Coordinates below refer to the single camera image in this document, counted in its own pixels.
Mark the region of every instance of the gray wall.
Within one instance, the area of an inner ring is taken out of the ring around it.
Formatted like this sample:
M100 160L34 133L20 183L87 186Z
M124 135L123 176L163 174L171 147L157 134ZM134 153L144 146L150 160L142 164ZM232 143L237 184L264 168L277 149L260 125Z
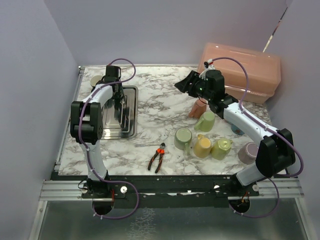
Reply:
M270 117L275 126L293 133L304 158L299 179L320 237L319 11L319 0L294 0L266 51L281 56L282 82L267 102ZM296 163L291 172L299 167Z
M0 3L0 239L27 239L78 76L43 0Z
M262 51L286 0L45 0L75 60L197 64L206 42Z

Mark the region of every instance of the marble tabletop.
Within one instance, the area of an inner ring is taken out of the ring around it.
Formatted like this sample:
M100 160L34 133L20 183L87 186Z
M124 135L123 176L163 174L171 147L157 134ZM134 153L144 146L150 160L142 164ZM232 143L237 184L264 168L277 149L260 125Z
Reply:
M137 134L132 139L100 141L103 163L110 175L155 175L159 159L153 163L151 171L147 170L147 166L162 142L166 147L158 175L231 175L246 166L239 161L238 151L252 141L246 135L234 134L225 120L216 116L210 132L194 131L197 119L189 118L188 113L196 99L174 87L191 70L196 70L196 67L142 65L136 68L135 77L124 83L138 87ZM85 68L78 100L90 94L90 79L104 72L105 66ZM121 73L121 79L125 80L133 73L133 69L122 66ZM250 102L244 102L243 105L258 118L271 124L265 105ZM174 146L174 135L179 128L191 130L193 143L198 134L208 137L212 144L226 137L233 141L232 149L223 160L216 160L210 155L200 159L192 151L191 155L186 155ZM84 154L69 132L60 161L59 175L88 174Z

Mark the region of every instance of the purple hose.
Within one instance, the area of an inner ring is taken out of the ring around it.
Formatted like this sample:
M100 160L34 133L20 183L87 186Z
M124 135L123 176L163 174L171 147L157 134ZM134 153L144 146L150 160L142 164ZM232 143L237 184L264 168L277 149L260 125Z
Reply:
M245 79L246 79L246 86L245 86L245 91L244 91L244 94L242 96L242 98L240 99L239 101L239 108L240 110L249 118L251 119L253 122L255 122L256 124L258 124L260 127L262 128L265 128L265 125L260 123L259 121L257 121L254 117L252 117L249 113L247 113L246 111L244 111L244 108L242 106L242 102L243 100L245 99L246 95L247 95L247 92L248 92L248 89L249 89L249 77L248 77L248 73L245 69L245 67L237 60L235 60L234 58L232 57L227 57L227 56L223 56L223 57L217 57L217 58L214 58L212 59L212 62L216 61L216 60L220 60L220 59L228 59L228 60L231 60L231 61L234 61L236 62L243 70L244 72L244 75L245 75ZM300 169L298 172L294 173L294 174L277 174L276 176L279 176L279 177L288 177L288 178L291 178L291 177L297 177L298 175L300 175L302 173L302 171L304 170L304 160L301 156L301 154L299 153L299 151L287 140L285 139L283 136L281 136L279 133L277 133L276 131L273 131L272 129L270 128L266 128L266 130L274 135L276 135L278 138L280 138L282 141L284 141L295 153L296 155L298 156L299 160L300 160Z
M125 82L128 82L129 80L131 80L132 78L134 78L134 76L136 75L137 70L136 70L136 66L135 66L135 65L133 64L133 62L131 62L130 60L125 59L125 58L117 58L117 59L113 60L112 62L110 62L109 65L112 65L115 61L118 61L118 60L127 61L127 62L129 62L129 63L132 65L132 67L133 67L133 74L132 74L132 76L129 77L128 79L126 79L126 80L116 81L116 82L110 82L110 83L107 83L107 84L103 85L101 88L97 88L97 89L93 92L92 97L94 97L94 96L100 91L100 89L103 89L103 88L105 88L106 86L110 86L110 85L114 85L114 84L120 84L120 83L125 83ZM86 110L86 107L87 107L88 103L90 102L90 100L91 100L91 98L88 98L88 100L87 100L87 101L84 103L84 105L83 105L83 108L82 108L82 111L81 111L81 115L80 115L79 130L78 130L79 140L80 140L80 142L85 146L85 148L86 148L87 150L89 150L89 147L88 147L88 145L87 145L87 144L83 141L83 139L82 139L81 129L82 129L83 117L84 117L84 115L85 115L85 110ZM97 174L96 170L93 168L93 166L92 166L92 164L91 164L90 155L89 155L89 152L88 152L88 151L86 152L86 157L87 157L88 165L89 165L91 171L93 172L93 174L94 174L101 182L108 183L108 184L115 184L115 183L118 183L118 184L128 184L128 185L130 185L130 186L134 189L135 194L136 194L136 204L135 204L134 209L133 209L130 213L128 213L128 214L126 214L126 215L123 215L123 216L106 216L106 215L99 215L99 214L97 214L96 212L94 212L94 215L95 215L95 216L98 216L98 217L100 217L100 218L104 218L104 219L124 219L124 218L129 217L130 215L132 215L132 214L137 210L138 205L139 205L139 193L138 193L137 188L136 188L132 183L127 182L127 181L112 181L112 180L105 180L105 179L101 178L101 177Z
M275 207L269 213L266 213L266 214L263 214L263 215L258 215L258 216L247 215L247 214L243 214L243 213L240 213L240 212L236 211L229 203L229 207L233 210L233 212L235 214L238 214L238 215L242 216L242 217L246 217L246 218L250 218L250 219L260 219L260 218L265 218L265 217L268 217L268 216L272 215L279 207L280 194L279 194L279 190L278 190L277 185L275 184L275 182L272 181L270 178L268 178L268 179L274 185L275 190L276 190L276 195L277 195L277 200L276 200Z

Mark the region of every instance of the purple cable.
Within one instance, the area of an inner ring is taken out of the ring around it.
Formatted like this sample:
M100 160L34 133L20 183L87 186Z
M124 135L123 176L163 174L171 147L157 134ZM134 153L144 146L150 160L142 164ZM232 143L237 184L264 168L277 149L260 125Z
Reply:
M254 117L252 117L249 113L247 113L246 111L244 111L244 108L242 106L242 102L243 100L245 99L246 95L247 95L247 92L248 92L248 89L249 89L249 77L248 77L248 73L245 69L245 67L239 62L237 61L236 59L232 58L232 57L227 57L227 56L223 56L223 57L217 57L217 58L214 58L212 59L212 62L216 61L216 60L220 60L220 59L228 59L228 60L231 60L231 61L234 61L236 62L243 70L244 72L244 75L245 75L245 79L246 79L246 86L245 86L245 91L244 91L244 94L242 96L242 98L240 99L239 101L239 108L240 110L249 118L251 119L253 122L255 122L256 124L258 124L260 127L262 128L265 128L265 125L260 123L259 121L257 121ZM279 176L279 177L288 177L288 178L291 178L291 177L297 177L298 175L300 175L302 173L302 171L304 170L304 160L301 156L301 154L299 153L299 151L287 140L285 139L283 136L281 136L279 133L277 133L276 131L273 131L272 129L270 128L266 128L266 130L274 135L276 135L278 138L280 138L282 141L284 141L295 153L296 155L298 156L299 160L300 160L300 169L298 172L294 173L294 174L276 174L276 176Z
M243 213L240 213L238 211L236 211L232 206L231 204L229 203L229 207L233 210L233 212L235 214L238 214L242 217L246 217L246 218L250 218L250 219L260 219L260 218L265 218L265 217L268 217L270 215L272 215L279 207L279 203L280 203L280 194L279 194L279 190L277 188L277 185L275 184L274 181L272 181L270 178L268 178L271 183L274 185L275 187L275 190L276 190L276 195L277 195L277 200L276 200L276 204L275 204L275 207L269 212L269 213L266 213L266 214L263 214L263 215L259 215L259 216L252 216L252 215L247 215L247 214L243 214Z
M110 86L110 85L114 85L114 84L120 84L120 83L125 83L125 82L128 82L129 80L131 80L132 78L134 78L134 76L136 75L137 70L136 70L136 66L134 65L134 63L131 62L130 60L125 59L125 58L117 58L117 59L113 60L112 62L110 62L109 65L112 65L115 61L118 61L118 60L127 61L127 62L129 62L129 63L132 65L132 67L133 67L133 74L132 74L132 76L129 77L128 79L126 79L126 80L116 81L116 82L110 82L110 83L107 83L107 84L103 85L101 88L95 89L94 92L93 92L93 94L92 94L92 97L94 97L94 96L100 91L100 89L103 89L103 88L105 88L106 86ZM86 148L87 150L89 150L89 147L88 147L88 145L87 145L87 144L83 141L83 139L82 139L81 129L82 129L83 117L84 117L84 115L85 115L85 110L86 110L86 107L87 107L88 103L90 102L90 100L91 100L91 98L88 98L88 100L87 100L87 101L84 103L84 105L83 105L83 108L82 108L82 111L81 111L81 115L80 115L79 130L78 130L79 140L80 140L80 142L85 146L85 148ZM99 214L97 214L97 213L95 212L95 210L93 209L93 211L94 211L94 216L98 216L98 217L104 218L104 219L124 219L124 218L129 217L130 215L132 215L132 214L137 210L138 205L139 205L139 192L138 192L137 188L136 188L132 183L127 182L127 181L112 181L112 180L105 180L105 179L103 179L102 177L100 177L100 176L98 175L98 173L96 172L96 170L93 168L93 166L92 166L92 164L91 164L91 160L90 160L89 151L86 152L86 157L87 157L88 165L89 165L91 171L93 172L93 174L94 174L101 182L105 182L105 183L108 183L108 184L114 184L114 183L118 183L118 184L128 184L128 185L130 185L130 186L134 189L134 191L135 191L135 193L136 193L136 204L135 204L134 209L133 209L130 213L128 213L128 214L126 214L126 215L123 215L123 216L106 216L106 215L99 215Z

